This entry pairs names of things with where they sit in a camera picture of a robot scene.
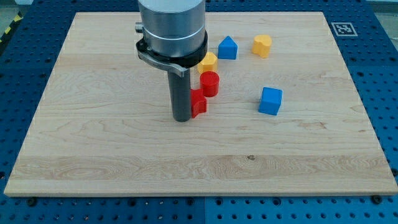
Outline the black flange mount ring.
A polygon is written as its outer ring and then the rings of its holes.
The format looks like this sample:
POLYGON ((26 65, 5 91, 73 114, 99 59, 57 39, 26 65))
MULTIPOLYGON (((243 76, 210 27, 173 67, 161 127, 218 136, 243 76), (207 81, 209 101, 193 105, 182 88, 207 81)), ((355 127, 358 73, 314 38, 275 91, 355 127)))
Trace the black flange mount ring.
POLYGON ((208 34, 207 31, 205 31, 204 41, 196 51, 183 57, 160 55, 149 49, 144 38, 136 43, 136 49, 139 59, 143 60, 146 64, 159 70, 177 74, 179 77, 183 78, 191 67, 194 67, 204 59, 208 50, 208 34))

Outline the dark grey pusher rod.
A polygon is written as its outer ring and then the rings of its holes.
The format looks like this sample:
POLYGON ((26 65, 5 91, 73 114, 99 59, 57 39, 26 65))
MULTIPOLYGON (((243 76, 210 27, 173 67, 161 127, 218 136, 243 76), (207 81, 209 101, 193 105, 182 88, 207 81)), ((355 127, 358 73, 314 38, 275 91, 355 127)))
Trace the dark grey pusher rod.
POLYGON ((188 121, 192 117, 190 70, 187 70, 183 77, 169 72, 168 81, 174 120, 178 122, 188 121))

